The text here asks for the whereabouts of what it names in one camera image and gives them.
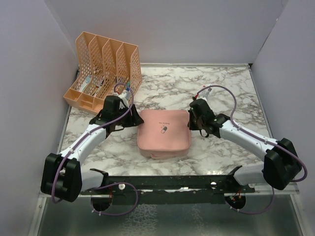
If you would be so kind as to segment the pink medicine kit case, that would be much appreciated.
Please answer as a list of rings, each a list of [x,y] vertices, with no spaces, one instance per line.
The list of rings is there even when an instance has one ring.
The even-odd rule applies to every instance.
[[[142,110],[137,144],[140,154],[153,159],[186,156],[191,145],[189,113],[184,110]]]

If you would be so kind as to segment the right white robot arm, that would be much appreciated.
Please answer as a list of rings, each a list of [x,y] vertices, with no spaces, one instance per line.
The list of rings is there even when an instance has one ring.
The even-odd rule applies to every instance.
[[[205,132],[207,136],[231,141],[258,157],[263,163],[249,167],[237,167],[230,172],[226,187],[238,192],[248,184],[267,183],[283,190],[295,180],[303,169],[293,143],[283,138],[280,141],[241,128],[225,114],[217,114],[205,99],[193,98],[189,105],[190,130]]]

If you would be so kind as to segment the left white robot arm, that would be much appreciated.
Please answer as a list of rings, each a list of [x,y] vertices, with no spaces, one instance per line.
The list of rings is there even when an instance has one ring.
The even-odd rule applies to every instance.
[[[84,133],[59,154],[49,154],[44,163],[40,190],[53,202],[73,202],[83,191],[93,189],[98,194],[108,190],[107,173],[96,169],[82,171],[81,166],[91,152],[113,132],[143,124],[133,104],[132,94],[109,95],[103,109],[90,120]]]

